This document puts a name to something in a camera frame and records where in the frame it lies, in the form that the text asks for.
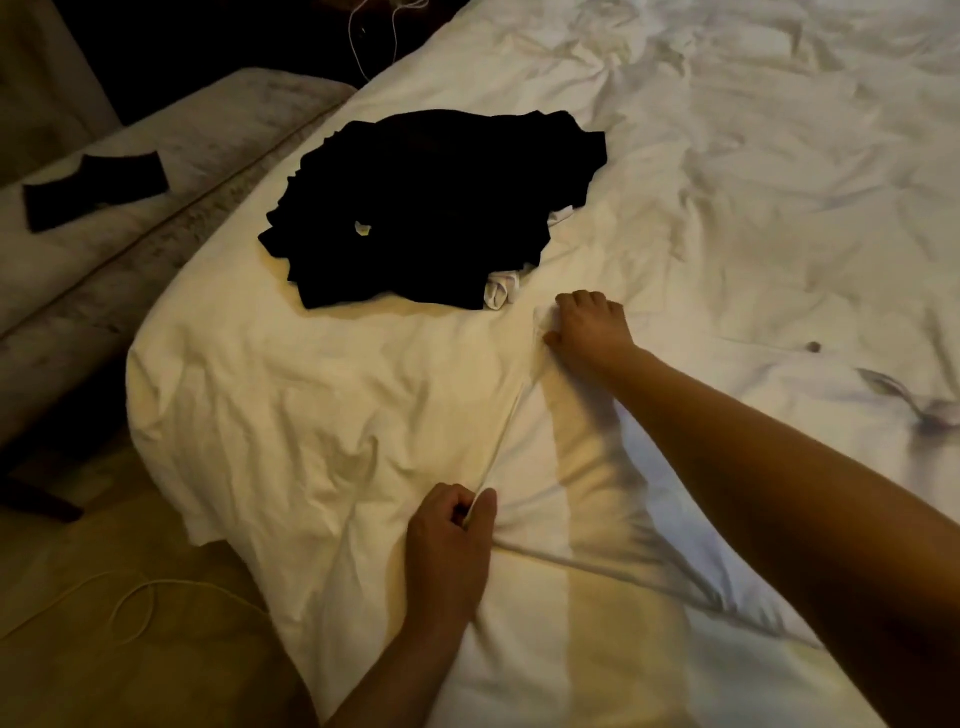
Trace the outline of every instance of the black clothing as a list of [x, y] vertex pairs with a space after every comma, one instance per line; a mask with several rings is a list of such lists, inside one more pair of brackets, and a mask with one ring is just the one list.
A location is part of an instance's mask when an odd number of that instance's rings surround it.
[[583, 206], [606, 163], [604, 134], [565, 111], [354, 121], [304, 155], [260, 242], [307, 308], [392, 291], [480, 309], [488, 275], [540, 264], [550, 212]]
[[91, 157], [70, 177], [46, 184], [24, 184], [23, 204], [32, 232], [72, 222], [103, 206], [154, 197], [170, 189], [160, 155]]

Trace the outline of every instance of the floor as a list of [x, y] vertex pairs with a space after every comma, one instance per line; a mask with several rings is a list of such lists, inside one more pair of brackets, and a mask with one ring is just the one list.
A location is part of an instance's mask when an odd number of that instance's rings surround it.
[[[113, 367], [79, 408], [41, 430], [12, 474], [86, 514], [64, 525], [0, 510], [0, 725], [316, 728], [306, 688], [254, 609], [213, 590], [164, 585], [141, 637], [119, 644], [143, 624], [146, 591], [108, 630], [114, 606], [142, 578], [137, 572], [217, 584], [263, 606], [229, 546], [187, 543], [127, 434], [122, 369]], [[3, 638], [108, 571], [118, 573]]]

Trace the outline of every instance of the pile of clothes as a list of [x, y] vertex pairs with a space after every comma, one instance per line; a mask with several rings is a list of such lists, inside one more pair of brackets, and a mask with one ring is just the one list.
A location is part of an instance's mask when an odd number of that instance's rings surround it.
[[303, 157], [260, 242], [306, 308], [387, 292], [498, 308], [606, 163], [604, 134], [565, 111], [354, 121]]

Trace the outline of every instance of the left hand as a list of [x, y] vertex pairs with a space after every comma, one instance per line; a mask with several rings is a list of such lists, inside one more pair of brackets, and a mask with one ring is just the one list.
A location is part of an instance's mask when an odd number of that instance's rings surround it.
[[462, 521], [474, 493], [440, 483], [407, 528], [406, 629], [443, 632], [458, 643], [487, 588], [496, 519], [496, 491], [476, 499], [469, 526]]

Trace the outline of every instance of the wooden chair leg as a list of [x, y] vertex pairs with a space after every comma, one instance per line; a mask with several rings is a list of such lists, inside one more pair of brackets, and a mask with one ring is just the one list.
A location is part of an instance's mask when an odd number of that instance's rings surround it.
[[21, 513], [47, 516], [63, 523], [78, 521], [84, 514], [83, 508], [10, 477], [4, 477], [0, 482], [0, 505]]

